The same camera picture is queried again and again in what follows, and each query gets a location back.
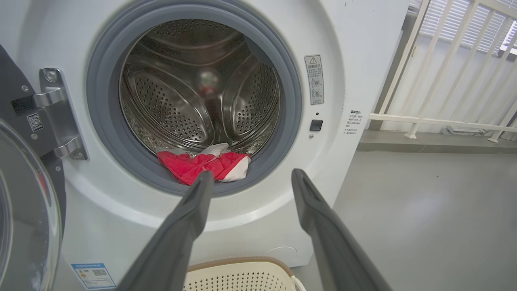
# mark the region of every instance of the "qr code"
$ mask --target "qr code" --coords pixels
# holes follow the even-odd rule
[[[94,275],[95,276],[106,276],[106,270],[104,269],[93,269],[92,270],[94,272]]]
[[[32,115],[27,116],[27,120],[29,120],[29,124],[33,130],[33,133],[43,128],[43,124],[41,124],[41,119],[39,118],[39,114],[34,113]]]

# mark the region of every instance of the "white washing machine panel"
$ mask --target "white washing machine panel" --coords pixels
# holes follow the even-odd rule
[[[262,17],[286,44],[301,84],[301,122],[273,172],[243,191],[212,199],[191,262],[268,255],[291,267],[305,265],[312,244],[298,223],[291,171],[303,169],[333,205],[382,88],[408,0],[238,2]],[[110,22],[135,3],[20,0],[0,9],[0,43],[35,88],[40,68],[64,72],[88,151],[87,161],[64,160],[63,258],[68,264],[103,263],[115,283],[180,200],[124,169],[100,141],[89,115],[85,76],[92,51]],[[11,29],[9,22],[20,25]],[[308,55],[321,56],[323,104],[310,104]],[[361,116],[359,124],[347,124],[351,114]],[[324,121],[320,132],[309,131],[313,119]]]

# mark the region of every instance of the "warning label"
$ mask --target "warning label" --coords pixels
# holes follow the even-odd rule
[[[309,76],[311,105],[322,104],[324,102],[322,59],[319,55],[306,56],[305,65]]]
[[[361,129],[361,121],[363,115],[359,110],[351,110],[348,120],[346,121],[346,128],[344,133],[348,135],[355,135]]]

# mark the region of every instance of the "door hinge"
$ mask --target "door hinge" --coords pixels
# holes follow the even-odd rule
[[[73,159],[88,159],[86,150],[72,113],[68,99],[65,78],[59,69],[44,68],[39,72],[42,93],[32,96],[34,106],[42,108],[52,127],[57,145],[53,150],[56,157],[70,156]]]

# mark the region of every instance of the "door glass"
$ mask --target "door glass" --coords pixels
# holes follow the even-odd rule
[[[49,290],[61,241],[59,205],[39,157],[0,119],[0,290]]]

